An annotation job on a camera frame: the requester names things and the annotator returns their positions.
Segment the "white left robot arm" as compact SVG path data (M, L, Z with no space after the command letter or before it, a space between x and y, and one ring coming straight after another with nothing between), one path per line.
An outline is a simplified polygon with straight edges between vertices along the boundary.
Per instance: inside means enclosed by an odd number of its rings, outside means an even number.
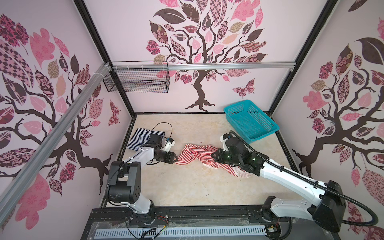
M114 161L108 177L105 199L114 206L128 207L136 214L149 215L154 204L141 195L141 170L148 162L155 160L166 164L174 164L178 158L171 148L175 145L173 138L166 139L162 145L162 136L151 134L149 141L142 145L133 157Z

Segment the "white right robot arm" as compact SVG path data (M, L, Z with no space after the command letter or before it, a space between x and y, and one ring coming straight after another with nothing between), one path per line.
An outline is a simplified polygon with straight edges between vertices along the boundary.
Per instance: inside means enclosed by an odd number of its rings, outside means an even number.
M268 197L261 210L265 221L299 218L311 220L329 232L340 231L346 201L340 196L339 184L333 181L326 184L297 174L262 153L250 151L241 139L229 134L221 136L220 141L223 147L212 154L215 162L274 181L302 197L302 200Z

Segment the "red white striped tank top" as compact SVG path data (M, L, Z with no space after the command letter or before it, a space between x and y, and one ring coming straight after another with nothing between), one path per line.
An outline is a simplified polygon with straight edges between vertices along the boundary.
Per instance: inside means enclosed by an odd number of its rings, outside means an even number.
M194 145L186 144L176 161L177 165L187 165L194 160L199 160L204 166L211 169L224 169L229 174L239 178L250 178L252 175L241 170L239 167L231 167L230 165L216 163L211 154L218 148L212 145Z

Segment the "aluminium rail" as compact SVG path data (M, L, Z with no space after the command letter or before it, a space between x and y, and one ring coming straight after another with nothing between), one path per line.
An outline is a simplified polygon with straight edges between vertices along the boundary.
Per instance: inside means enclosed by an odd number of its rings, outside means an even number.
M21 169L20 173L10 183L1 195L1 224L8 218L11 211L39 173L55 147L59 144L68 128L85 106L88 98L110 71L110 63L103 63L91 77L63 117L55 125L52 132L39 145L31 159Z
M144 62L123 62L120 65L114 63L113 69L158 69L169 71L184 71L184 70L229 70L229 69L293 69L296 63L294 62L260 62L260 63L219 63L219 64L169 64L161 62L160 64L144 64Z

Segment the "blue white striped tank top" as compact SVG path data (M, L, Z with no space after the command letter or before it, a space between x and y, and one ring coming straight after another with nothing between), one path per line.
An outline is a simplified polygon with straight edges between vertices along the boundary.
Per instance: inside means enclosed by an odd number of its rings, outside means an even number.
M164 131L150 131L145 128L137 128L128 142L127 149L138 151L140 147L146 144L161 145L164 136Z

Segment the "black corner frame post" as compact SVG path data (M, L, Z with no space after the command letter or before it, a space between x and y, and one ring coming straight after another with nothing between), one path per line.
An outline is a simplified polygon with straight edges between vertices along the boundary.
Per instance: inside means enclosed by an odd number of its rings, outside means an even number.
M81 15L81 18L83 19L83 22L84 22L92 40L93 40L103 62L108 63L110 65L110 67L112 68L114 65L112 64L111 58L107 52L107 49L106 49L106 47L102 41L101 36L100 36L100 34L96 28L96 25L95 25L91 15L90 15L90 12L86 6L85 1L74 0L74 4L75 4L76 8L78 9L78 12ZM122 98L128 112L129 112L130 116L133 118L136 115L136 113L133 109L132 104L129 101L127 94L123 90L123 85L122 85L119 77L117 76L117 74L114 72L114 70L111 70L111 72L112 72L112 79L113 79L115 85L117 86L117 90L120 93L121 98Z
M267 111L268 115L271 117L275 111L277 110L280 102L282 101L286 91L288 90L289 86L291 85L292 81L294 80L295 76L297 75L298 71L300 70L300 67L306 60L310 50L313 48L316 40L319 38L322 30L325 28L326 24L328 23L329 19L331 18L334 10L337 8L340 1L337 0L328 0L326 1L325 6L323 7L319 17L317 18L317 21L315 22L312 30L309 33L309 36L307 37L306 41L304 42L303 47L299 51L299 54L295 60L295 66L292 68L292 70L289 71L286 78L283 80L281 86L279 87L279 90L274 97L274 100Z

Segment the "teal plastic basket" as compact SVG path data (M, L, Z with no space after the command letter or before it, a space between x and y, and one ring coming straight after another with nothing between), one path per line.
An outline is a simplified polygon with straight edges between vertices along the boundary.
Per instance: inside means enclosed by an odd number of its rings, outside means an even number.
M243 100L224 108L227 121L248 144L280 130L280 127L250 100Z

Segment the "aluminium rail back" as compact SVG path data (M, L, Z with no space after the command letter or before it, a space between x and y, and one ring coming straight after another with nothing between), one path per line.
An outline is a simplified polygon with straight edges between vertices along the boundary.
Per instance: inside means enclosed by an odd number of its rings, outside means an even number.
M260 62L260 63L219 63L219 64L169 64L161 62L160 64L144 64L144 62L123 62L120 65L114 63L113 69L158 69L169 71L184 71L184 70L229 70L229 69L293 69L296 63L294 62Z

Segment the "black corner frame post left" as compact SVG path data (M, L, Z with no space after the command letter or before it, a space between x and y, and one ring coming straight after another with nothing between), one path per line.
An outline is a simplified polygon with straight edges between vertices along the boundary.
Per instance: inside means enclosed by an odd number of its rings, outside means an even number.
M101 36L100 36L100 34L96 28L96 25L95 25L91 15L90 15L90 12L86 6L85 1L74 0L74 4L75 4L76 8L78 9L78 12L81 15L81 18L83 19L83 22L84 22L92 40L93 40L103 62L108 63L110 65L110 67L112 68L114 65L112 64L111 58L107 52L107 49L106 49L106 47L102 41ZM120 93L121 98L122 98L128 112L129 112L130 116L133 118L136 115L136 113L133 109L132 104L129 101L127 94L123 90L123 85L122 85L119 77L117 76L117 74L114 72L114 70L111 70L111 72L112 72L112 79L113 79L115 85L117 86L117 90Z

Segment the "black corner frame post right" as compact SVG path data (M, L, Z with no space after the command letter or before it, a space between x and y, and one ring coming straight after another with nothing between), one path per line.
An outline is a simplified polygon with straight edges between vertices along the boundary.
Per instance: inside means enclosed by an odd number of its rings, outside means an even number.
M280 102L282 101L286 91L288 90L289 86L291 85L292 81L294 80L295 76L297 75L298 71L300 70L300 67L306 60L310 50L313 48L316 40L319 38L322 30L325 28L326 24L328 23L329 19L331 18L334 10L337 8L340 1L337 0L328 0L326 1L325 6L323 7L319 17L317 18L317 21L315 22L312 30L309 33L309 36L307 37L306 41L304 42L303 47L299 51L299 54L295 60L295 66L292 68L292 70L289 71L286 78L283 80L281 86L279 87L279 90L274 97L274 100L267 111L268 115L271 117L275 111L277 110Z

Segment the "aluminium rail left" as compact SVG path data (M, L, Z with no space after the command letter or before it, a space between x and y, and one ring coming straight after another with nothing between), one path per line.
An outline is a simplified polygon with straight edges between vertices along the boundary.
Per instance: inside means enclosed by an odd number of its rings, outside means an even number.
M21 169L20 173L10 183L1 195L1 224L8 218L11 211L39 173L55 147L59 144L68 128L85 106L88 98L110 71L110 63L103 63L91 77L63 117L55 125L52 132L39 145L31 159Z

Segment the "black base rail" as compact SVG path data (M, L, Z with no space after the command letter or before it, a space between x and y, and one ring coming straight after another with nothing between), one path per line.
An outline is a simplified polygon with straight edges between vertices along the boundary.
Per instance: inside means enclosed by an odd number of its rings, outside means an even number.
M92 209L86 226L96 222L119 224L127 222L130 226L154 226L167 223L187 224L202 220L245 220L251 224L269 225L287 223L287 217L270 221L263 219L262 205L237 206L169 206L154 207L151 215L135 214L125 207Z

